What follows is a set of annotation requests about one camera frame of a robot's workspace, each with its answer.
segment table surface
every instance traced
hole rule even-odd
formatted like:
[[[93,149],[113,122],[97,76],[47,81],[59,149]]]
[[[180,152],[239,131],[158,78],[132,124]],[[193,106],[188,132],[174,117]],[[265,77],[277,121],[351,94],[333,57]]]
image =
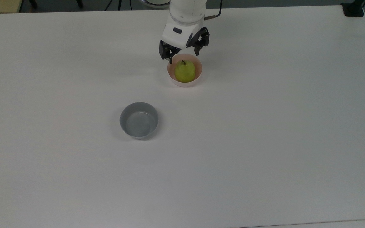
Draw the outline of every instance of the table surface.
[[[365,17],[224,9],[179,88],[167,15],[0,15],[0,227],[365,219]],[[119,126],[136,101],[159,112],[148,140]]]

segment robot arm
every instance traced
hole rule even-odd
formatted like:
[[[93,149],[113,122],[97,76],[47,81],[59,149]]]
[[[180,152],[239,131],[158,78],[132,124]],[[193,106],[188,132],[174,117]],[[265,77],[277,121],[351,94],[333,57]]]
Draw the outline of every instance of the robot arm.
[[[207,0],[171,0],[170,14],[164,28],[159,52],[162,59],[172,58],[182,49],[194,47],[199,55],[209,43],[209,33],[204,23]]]

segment cable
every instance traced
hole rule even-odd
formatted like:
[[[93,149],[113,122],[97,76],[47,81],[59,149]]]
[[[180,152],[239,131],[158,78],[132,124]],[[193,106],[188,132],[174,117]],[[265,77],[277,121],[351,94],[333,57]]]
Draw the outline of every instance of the cable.
[[[122,0],[119,0],[119,4],[118,4],[118,11],[120,11],[120,6],[122,5]]]
[[[212,15],[212,16],[205,17],[204,21],[219,17],[221,13],[222,13],[222,0],[221,0],[221,4],[219,5],[219,13],[217,15]]]
[[[108,7],[109,7],[109,5],[112,3],[112,0],[110,0],[109,1],[109,3],[108,3],[108,5],[107,5],[107,7],[105,8],[105,10],[104,11],[106,11],[107,9],[108,9]]]
[[[219,17],[221,13],[222,13],[222,0],[221,4],[219,5],[219,13],[215,17]]]

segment green pear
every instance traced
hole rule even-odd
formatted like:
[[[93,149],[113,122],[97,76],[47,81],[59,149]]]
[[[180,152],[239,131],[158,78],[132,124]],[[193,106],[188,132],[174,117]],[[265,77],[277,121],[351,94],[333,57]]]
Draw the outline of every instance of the green pear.
[[[188,60],[177,62],[174,75],[179,82],[192,82],[195,78],[194,63]]]

